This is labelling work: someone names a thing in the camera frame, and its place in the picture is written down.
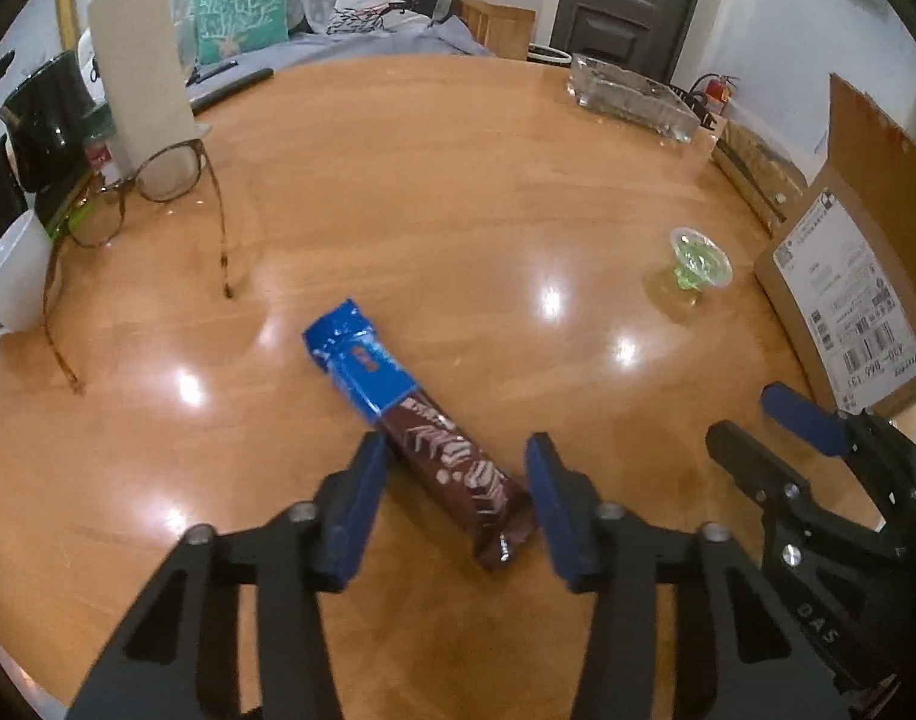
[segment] chocolate bar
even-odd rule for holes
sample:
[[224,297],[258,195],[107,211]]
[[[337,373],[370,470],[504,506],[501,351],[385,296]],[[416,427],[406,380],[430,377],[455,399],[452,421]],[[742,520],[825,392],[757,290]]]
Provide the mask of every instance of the chocolate bar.
[[352,300],[304,332],[312,359],[368,423],[384,431],[432,497],[471,534],[485,568],[535,530],[531,496],[458,427],[378,341]]

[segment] brown wrapper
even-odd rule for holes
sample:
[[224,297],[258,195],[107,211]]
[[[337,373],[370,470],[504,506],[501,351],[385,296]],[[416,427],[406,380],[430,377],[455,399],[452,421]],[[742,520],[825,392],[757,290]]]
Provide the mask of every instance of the brown wrapper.
[[378,425],[432,497],[471,534],[474,558],[498,568],[535,530],[531,495],[423,389],[386,410]]

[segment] blue gripper pad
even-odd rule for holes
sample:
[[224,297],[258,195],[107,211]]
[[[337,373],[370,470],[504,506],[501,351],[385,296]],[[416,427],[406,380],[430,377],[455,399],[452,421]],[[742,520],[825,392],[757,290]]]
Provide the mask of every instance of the blue gripper pad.
[[823,455],[845,457],[851,445],[845,422],[781,382],[762,390],[764,413]]
[[604,568],[594,533],[598,493],[585,474],[565,468],[546,433],[530,437],[524,466],[555,573],[571,592],[585,592]]
[[387,476],[384,435],[365,433],[348,468],[322,482],[315,495],[321,532],[311,568],[325,590],[341,592],[358,573]]

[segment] door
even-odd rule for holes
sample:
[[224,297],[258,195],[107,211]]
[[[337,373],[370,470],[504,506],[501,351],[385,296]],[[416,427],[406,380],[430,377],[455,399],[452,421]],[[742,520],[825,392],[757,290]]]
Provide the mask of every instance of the door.
[[667,82],[697,0],[559,0],[551,45]]

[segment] screw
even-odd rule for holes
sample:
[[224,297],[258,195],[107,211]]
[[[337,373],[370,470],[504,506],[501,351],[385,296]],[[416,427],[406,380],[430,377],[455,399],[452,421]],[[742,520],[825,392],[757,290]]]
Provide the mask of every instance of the screw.
[[215,536],[215,528],[212,528],[210,525],[193,525],[188,528],[187,533],[184,534],[184,540],[191,544],[191,546],[197,547],[211,541]]
[[598,504],[595,512],[598,519],[621,519],[625,516],[625,507],[618,503],[608,503],[604,501]]
[[291,522],[311,522],[318,516],[318,507],[311,501],[296,503],[288,509],[288,519]]
[[716,544],[720,544],[722,541],[728,541],[728,539],[732,537],[732,532],[724,525],[719,525],[717,522],[705,523],[702,525],[701,532],[702,536],[708,541],[714,541]]
[[782,547],[782,560],[792,568],[802,565],[802,551],[794,544],[786,544]]

